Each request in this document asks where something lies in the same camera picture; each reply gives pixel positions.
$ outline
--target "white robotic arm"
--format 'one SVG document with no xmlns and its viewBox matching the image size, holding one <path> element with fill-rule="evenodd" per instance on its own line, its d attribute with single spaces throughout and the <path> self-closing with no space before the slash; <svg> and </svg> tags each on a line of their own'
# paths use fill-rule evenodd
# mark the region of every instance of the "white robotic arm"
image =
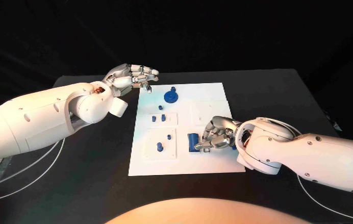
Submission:
<svg viewBox="0 0 353 224">
<path fill-rule="evenodd" d="M 214 116 L 194 148 L 236 146 L 246 168 L 275 175 L 283 164 L 303 179 L 353 191 L 353 141 L 293 131 L 267 118 L 240 123 Z"/>
<path fill-rule="evenodd" d="M 148 81 L 158 71 L 122 64 L 102 81 L 77 83 L 22 95 L 0 106 L 0 158 L 37 150 L 99 122 L 106 113 L 120 117 L 126 103 L 118 99 L 132 87 L 151 93 Z"/>
</svg>

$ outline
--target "table surface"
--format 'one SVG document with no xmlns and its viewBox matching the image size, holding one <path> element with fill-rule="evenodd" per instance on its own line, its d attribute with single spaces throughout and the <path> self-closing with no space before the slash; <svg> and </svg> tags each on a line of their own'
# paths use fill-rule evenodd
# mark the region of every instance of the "table surface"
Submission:
<svg viewBox="0 0 353 224">
<path fill-rule="evenodd" d="M 102 77 L 61 76 L 54 87 L 89 83 Z M 292 69 L 161 73 L 158 77 L 155 84 L 159 85 L 221 82 L 231 116 L 239 121 L 269 117 L 290 124 L 302 133 L 337 136 Z M 299 187 L 296 175 L 285 166 L 275 176 L 246 169 L 244 173 L 128 177 L 138 90 L 133 89 L 122 99 L 128 101 L 122 117 L 107 114 L 99 123 L 69 136 L 44 176 L 17 194 L 0 199 L 1 223 L 103 223 L 145 204 L 182 197 L 241 201 L 311 222 L 351 221 L 312 202 Z M 4 177 L 27 166 L 48 148 L 15 155 Z M 35 179 L 57 151 L 58 146 L 38 164 L 1 183 L 0 195 Z M 302 184 L 326 207 L 353 215 L 353 194 L 305 180 Z M 208 206 L 194 211 L 207 214 L 213 209 Z"/>
</svg>

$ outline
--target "white paper sheet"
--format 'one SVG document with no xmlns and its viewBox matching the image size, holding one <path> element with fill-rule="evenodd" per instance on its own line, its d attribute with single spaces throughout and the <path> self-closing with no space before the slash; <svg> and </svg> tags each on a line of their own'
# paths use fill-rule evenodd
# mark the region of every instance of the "white paper sheet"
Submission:
<svg viewBox="0 0 353 224">
<path fill-rule="evenodd" d="M 178 100 L 168 104 L 164 93 L 175 87 Z M 211 117 L 231 117 L 221 83 L 152 85 L 152 93 L 139 90 L 135 115 L 133 141 L 129 158 L 129 176 L 177 175 L 192 173 L 244 172 L 236 162 L 237 151 L 231 148 L 210 149 L 210 153 L 190 153 L 187 134 L 201 137 L 204 126 Z M 165 114 L 167 123 L 151 121 Z M 174 133 L 167 140 L 167 132 Z M 156 142 L 164 144 L 156 154 Z"/>
</svg>

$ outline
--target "blue round piece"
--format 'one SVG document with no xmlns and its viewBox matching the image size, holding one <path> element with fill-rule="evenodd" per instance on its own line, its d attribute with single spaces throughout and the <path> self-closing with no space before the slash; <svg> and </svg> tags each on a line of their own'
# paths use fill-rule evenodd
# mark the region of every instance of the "blue round piece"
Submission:
<svg viewBox="0 0 353 224">
<path fill-rule="evenodd" d="M 158 151 L 158 152 L 162 151 L 162 146 L 161 146 L 161 143 L 159 143 L 159 142 L 156 143 L 156 151 Z"/>
<path fill-rule="evenodd" d="M 169 91 L 164 94 L 164 101 L 167 103 L 174 103 L 178 100 L 178 94 L 175 93 L 174 87 L 171 87 Z"/>
</svg>

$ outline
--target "cable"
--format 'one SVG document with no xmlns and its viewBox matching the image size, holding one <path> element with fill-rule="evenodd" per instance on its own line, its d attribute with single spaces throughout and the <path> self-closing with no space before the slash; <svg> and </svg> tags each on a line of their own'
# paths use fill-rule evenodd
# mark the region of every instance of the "cable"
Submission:
<svg viewBox="0 0 353 224">
<path fill-rule="evenodd" d="M 58 141 L 53 144 L 50 150 L 45 152 L 45 154 L 34 161 L 33 164 L 30 164 L 22 170 L 20 170 L 17 173 L 14 173 L 12 175 L 9 175 L 8 177 L 5 177 L 4 179 L 0 180 L 0 183 L 4 182 L 5 180 L 8 180 L 12 176 L 18 175 L 21 172 L 24 172 L 50 153 L 50 151 L 53 150 L 53 148 L 56 147 Z"/>
<path fill-rule="evenodd" d="M 302 184 L 301 184 L 301 181 L 299 181 L 299 185 L 301 185 L 301 188 L 302 188 L 305 194 L 306 194 L 306 195 L 309 196 L 309 198 L 313 200 L 313 198 L 312 198 L 311 195 L 308 194 L 308 192 L 306 192 L 306 190 L 305 190 L 305 188 L 303 188 L 303 186 L 302 186 Z M 338 211 L 329 209 L 328 207 L 325 207 L 324 205 L 321 205 L 315 200 L 313 200 L 313 202 L 315 202 L 321 207 L 324 207 L 326 210 L 329 210 L 329 211 L 332 211 L 334 213 L 337 213 L 338 215 L 342 215 L 342 216 L 345 216 L 345 217 L 348 217 L 348 218 L 353 219 L 353 216 L 345 215 L 345 214 L 339 213 Z"/>
<path fill-rule="evenodd" d="M 266 118 L 266 119 L 267 119 L 269 121 L 272 120 L 273 122 L 276 122 L 277 124 L 283 125 L 285 127 L 286 127 L 286 126 L 290 127 L 290 128 L 295 130 L 295 132 L 301 135 L 299 131 L 298 131 L 289 124 L 286 124 L 286 123 L 283 123 L 282 121 L 275 120 L 275 119 L 272 119 L 272 118 Z M 325 207 L 322 204 L 318 203 L 318 201 L 316 201 L 316 200 L 311 197 L 311 195 L 308 194 L 308 192 L 306 192 L 306 190 L 305 190 L 305 188 L 303 188 L 303 186 L 302 186 L 302 183 L 301 183 L 301 180 L 299 180 L 299 176 L 298 176 L 298 175 L 296 175 L 296 178 L 298 178 L 299 186 L 301 186 L 301 188 L 302 188 L 305 194 L 308 195 L 308 197 L 312 199 L 312 201 L 313 201 L 321 207 L 324 207 L 326 210 L 332 211 L 335 214 L 342 215 L 342 216 L 345 216 L 345 217 L 348 217 L 348 218 L 353 219 L 353 216 L 339 213 L 338 211 L 329 209 L 328 207 Z"/>
<path fill-rule="evenodd" d="M 56 155 L 56 158 L 54 158 L 54 160 L 53 160 L 53 162 L 51 162 L 51 164 L 50 164 L 50 166 L 47 167 L 47 169 L 45 169 L 45 171 L 43 172 L 43 174 L 22 187 L 22 188 L 20 188 L 17 191 L 14 191 L 14 192 L 11 192 L 9 194 L 7 194 L 7 195 L 4 195 L 4 196 L 1 196 L 0 197 L 0 199 L 1 198 L 4 198 L 4 197 L 7 197 L 7 196 L 9 196 L 9 195 L 12 195 L 14 193 L 17 193 L 18 191 L 21 191 L 24 188 L 27 188 L 38 179 L 40 179 L 40 177 L 44 175 L 44 173 L 47 172 L 47 170 L 51 168 L 51 166 L 53 166 L 53 164 L 54 164 L 54 162 L 56 162 L 56 159 L 58 158 L 58 155 L 60 155 L 60 150 L 58 150 L 58 152 L 57 152 L 57 155 Z"/>
</svg>

